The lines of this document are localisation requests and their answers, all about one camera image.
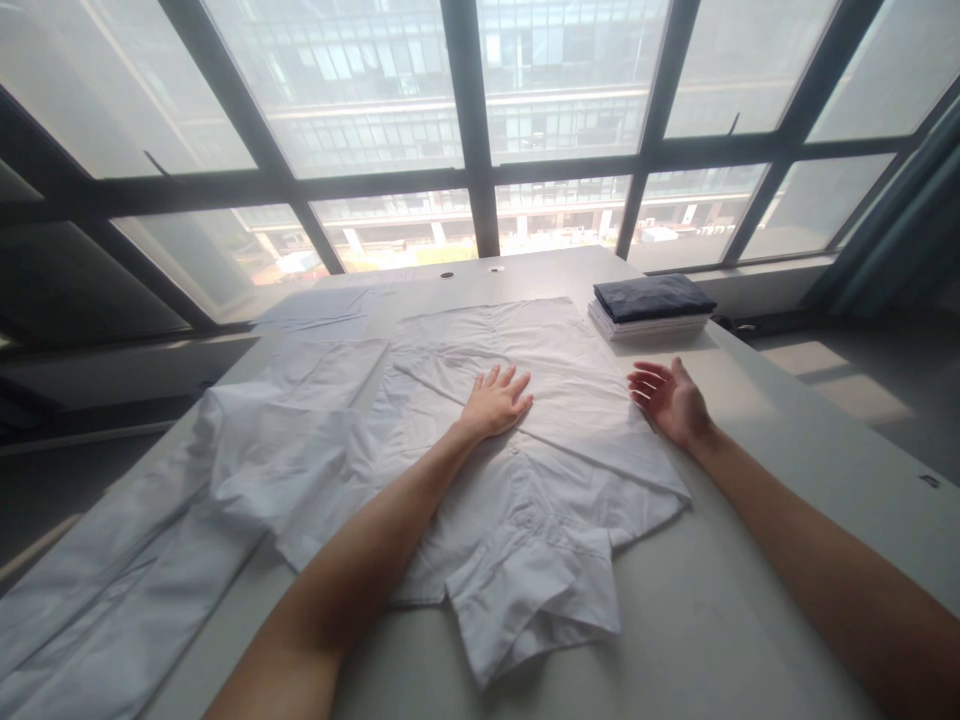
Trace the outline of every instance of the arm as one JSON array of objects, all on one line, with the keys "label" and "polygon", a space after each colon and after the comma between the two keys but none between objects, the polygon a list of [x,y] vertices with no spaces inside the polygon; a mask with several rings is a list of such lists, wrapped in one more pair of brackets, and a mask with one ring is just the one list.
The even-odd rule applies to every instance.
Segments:
[{"label": "arm", "polygon": [[680,358],[631,397],[703,466],[831,650],[894,717],[960,717],[960,621],[714,425]]},{"label": "arm", "polygon": [[460,419],[420,460],[347,522],[257,632],[206,720],[325,718],[340,664],[400,579],[471,451],[533,404],[515,367],[477,377]]}]

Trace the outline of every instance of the window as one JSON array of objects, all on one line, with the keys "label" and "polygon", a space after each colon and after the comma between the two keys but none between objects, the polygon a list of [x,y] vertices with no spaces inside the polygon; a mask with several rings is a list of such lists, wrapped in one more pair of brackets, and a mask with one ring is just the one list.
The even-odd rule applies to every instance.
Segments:
[{"label": "window", "polygon": [[312,203],[347,272],[472,260],[477,238],[466,190]]},{"label": "window", "polygon": [[763,171],[763,165],[743,165],[650,175],[630,263],[652,272],[718,262]]},{"label": "window", "polygon": [[287,205],[115,221],[218,322],[253,320],[328,275]]},{"label": "window", "polygon": [[493,163],[635,152],[668,6],[478,3]]},{"label": "window", "polygon": [[27,225],[4,233],[0,315],[48,343],[187,327],[70,223]]},{"label": "window", "polygon": [[771,132],[835,0],[703,0],[667,137]]},{"label": "window", "polygon": [[254,167],[156,0],[21,0],[0,27],[0,84],[94,177]]},{"label": "window", "polygon": [[439,3],[205,4],[297,177],[463,167]]},{"label": "window", "polygon": [[498,251],[832,257],[953,117],[958,26],[955,0],[0,2],[0,328],[231,331],[328,274]]},{"label": "window", "polygon": [[742,258],[825,249],[892,159],[877,155],[796,163]]},{"label": "window", "polygon": [[811,140],[906,135],[960,73],[960,3],[887,0]]},{"label": "window", "polygon": [[621,176],[498,187],[500,253],[614,247],[629,186]]}]

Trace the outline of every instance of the window frame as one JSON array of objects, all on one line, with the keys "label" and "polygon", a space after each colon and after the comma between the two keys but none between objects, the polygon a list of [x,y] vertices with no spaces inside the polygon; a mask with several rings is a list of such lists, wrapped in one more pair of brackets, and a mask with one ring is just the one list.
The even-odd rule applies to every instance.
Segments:
[{"label": "window frame", "polygon": [[[453,80],[464,167],[298,179],[275,141],[202,0],[157,0],[253,157],[253,170],[94,179],[0,87],[0,160],[42,196],[0,202],[0,228],[70,221],[190,324],[183,336],[233,332],[218,324],[111,222],[114,218],[286,204],[331,274],[344,267],[310,203],[465,189],[479,257],[500,254],[496,188],[501,185],[628,175],[616,254],[627,259],[651,173],[764,163],[767,171],[722,256],[693,272],[771,263],[838,251],[944,112],[960,97],[960,76],[910,135],[808,143],[807,136],[876,17],[882,0],[838,0],[776,130],[665,138],[700,0],[672,0],[650,100],[635,153],[493,165],[487,127],[477,0],[438,0]],[[757,224],[795,162],[892,153],[894,159],[823,250],[741,261]],[[26,350],[49,349],[29,330],[0,318],[0,332]]]}]

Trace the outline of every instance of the right hand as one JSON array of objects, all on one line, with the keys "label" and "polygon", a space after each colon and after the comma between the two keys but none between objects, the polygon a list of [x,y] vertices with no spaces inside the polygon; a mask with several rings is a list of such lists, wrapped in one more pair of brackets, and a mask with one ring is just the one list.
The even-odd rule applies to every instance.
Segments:
[{"label": "right hand", "polygon": [[674,358],[670,368],[642,360],[633,366],[636,372],[627,375],[630,397],[677,445],[690,449],[716,429],[700,388],[680,358]]}]

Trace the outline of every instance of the dark blue folded shirt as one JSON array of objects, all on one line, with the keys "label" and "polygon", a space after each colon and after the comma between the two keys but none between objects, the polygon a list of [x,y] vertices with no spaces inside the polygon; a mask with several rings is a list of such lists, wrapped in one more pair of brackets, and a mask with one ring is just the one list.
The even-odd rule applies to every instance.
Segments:
[{"label": "dark blue folded shirt", "polygon": [[600,283],[593,292],[615,323],[705,315],[717,304],[686,275],[657,275]]}]

